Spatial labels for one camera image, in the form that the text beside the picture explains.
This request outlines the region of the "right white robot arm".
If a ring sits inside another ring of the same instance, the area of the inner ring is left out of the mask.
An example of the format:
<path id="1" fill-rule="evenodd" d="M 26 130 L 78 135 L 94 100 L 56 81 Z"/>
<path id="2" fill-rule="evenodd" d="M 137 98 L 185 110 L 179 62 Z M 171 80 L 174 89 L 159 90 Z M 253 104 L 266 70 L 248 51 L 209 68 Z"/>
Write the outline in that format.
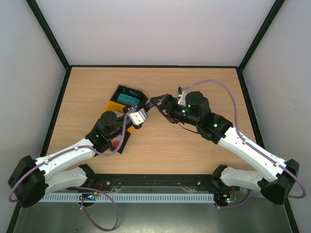
<path id="1" fill-rule="evenodd" d="M 153 97 L 150 102 L 170 123 L 195 126 L 204 139 L 235 153 L 255 168 L 248 171 L 218 166 L 212 178 L 215 189 L 239 186 L 260 192 L 274 204 L 284 204 L 299 171 L 297 161 L 279 158 L 243 136 L 232 122 L 211 111 L 208 99 L 199 91 L 188 93 L 185 104 L 179 104 L 170 94 Z"/>

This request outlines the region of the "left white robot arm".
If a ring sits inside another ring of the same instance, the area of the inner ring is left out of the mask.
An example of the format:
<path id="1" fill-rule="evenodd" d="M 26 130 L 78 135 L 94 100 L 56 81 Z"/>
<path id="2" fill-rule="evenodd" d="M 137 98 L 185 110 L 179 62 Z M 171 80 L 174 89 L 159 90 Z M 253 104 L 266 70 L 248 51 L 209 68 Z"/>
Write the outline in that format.
<path id="1" fill-rule="evenodd" d="M 121 153 L 130 135 L 129 129 L 140 127 L 153 106 L 149 102 L 142 106 L 124 106 L 122 112 L 104 111 L 90 133 L 75 144 L 36 159 L 23 157 L 8 181 L 9 202 L 19 202 L 27 208 L 49 193 L 69 187 L 89 187 L 94 182 L 94 171 L 88 165 L 69 167 L 98 155 Z"/>

